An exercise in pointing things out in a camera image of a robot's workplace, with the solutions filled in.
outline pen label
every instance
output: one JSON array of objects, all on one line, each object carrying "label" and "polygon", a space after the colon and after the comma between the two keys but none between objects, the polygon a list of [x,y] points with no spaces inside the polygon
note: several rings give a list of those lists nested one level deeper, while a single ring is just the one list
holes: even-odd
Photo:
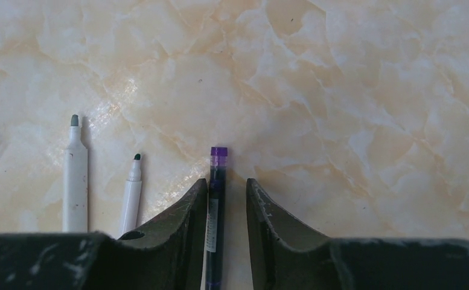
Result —
[{"label": "pen label", "polygon": [[206,250],[212,253],[217,251],[217,224],[219,200],[211,198],[208,202],[208,232],[206,234]]},{"label": "pen label", "polygon": [[209,192],[223,192],[225,191],[225,180],[215,179],[209,181]]}]

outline curved black plastic edge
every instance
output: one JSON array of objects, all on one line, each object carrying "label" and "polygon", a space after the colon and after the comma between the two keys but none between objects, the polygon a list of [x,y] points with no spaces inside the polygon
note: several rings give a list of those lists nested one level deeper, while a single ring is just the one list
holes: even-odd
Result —
[{"label": "curved black plastic edge", "polygon": [[330,239],[247,180],[247,226],[255,290],[469,289],[469,241]]},{"label": "curved black plastic edge", "polygon": [[199,289],[207,191],[199,179],[121,240],[98,232],[0,234],[0,289]]}]

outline white paint smudge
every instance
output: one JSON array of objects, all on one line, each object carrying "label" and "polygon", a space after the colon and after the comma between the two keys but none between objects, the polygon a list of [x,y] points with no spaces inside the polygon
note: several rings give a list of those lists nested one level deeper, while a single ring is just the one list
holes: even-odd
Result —
[{"label": "white paint smudge", "polygon": [[76,258],[76,261],[83,261],[84,259],[87,258],[88,255],[89,255],[88,252],[84,252],[83,254],[79,255],[79,256]]},{"label": "white paint smudge", "polygon": [[87,245],[87,240],[82,240],[80,242],[80,251],[85,249],[85,246]]},{"label": "white paint smudge", "polygon": [[7,276],[7,278],[5,279],[5,282],[6,283],[12,282],[15,278],[16,278],[16,273],[14,272],[14,273]]},{"label": "white paint smudge", "polygon": [[40,263],[42,262],[42,259],[44,258],[44,255],[47,252],[51,251],[52,249],[56,248],[57,246],[58,246],[58,244],[54,243],[51,246],[47,246],[44,250],[42,250],[42,252],[40,252],[39,258],[37,259],[35,264],[30,268],[30,274],[32,274],[33,276],[37,275],[37,273],[40,271]]},{"label": "white paint smudge", "polygon": [[80,278],[83,276],[83,267],[81,265],[73,265],[68,262],[64,262],[63,266],[74,272],[74,284],[76,285]]}]

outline white marker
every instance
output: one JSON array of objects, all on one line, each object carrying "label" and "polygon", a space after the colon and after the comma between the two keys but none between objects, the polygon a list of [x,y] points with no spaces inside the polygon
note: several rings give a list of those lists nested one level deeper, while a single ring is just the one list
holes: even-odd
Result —
[{"label": "white marker", "polygon": [[140,154],[136,154],[124,189],[123,212],[121,215],[119,236],[122,236],[124,233],[136,227],[138,203],[140,202],[140,192],[142,190],[142,170],[140,169],[140,165]]},{"label": "white marker", "polygon": [[63,168],[64,232],[88,231],[88,151],[81,143],[78,115],[72,115],[69,130],[71,143],[65,149]]}]

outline marble veining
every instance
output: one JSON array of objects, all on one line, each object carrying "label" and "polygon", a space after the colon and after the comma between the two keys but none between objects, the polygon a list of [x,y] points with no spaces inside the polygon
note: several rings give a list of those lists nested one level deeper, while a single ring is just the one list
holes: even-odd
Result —
[{"label": "marble veining", "polygon": [[0,231],[60,231],[72,114],[91,230],[139,222],[231,151],[226,289],[250,289],[244,183],[329,236],[469,239],[469,0],[0,0]]}]

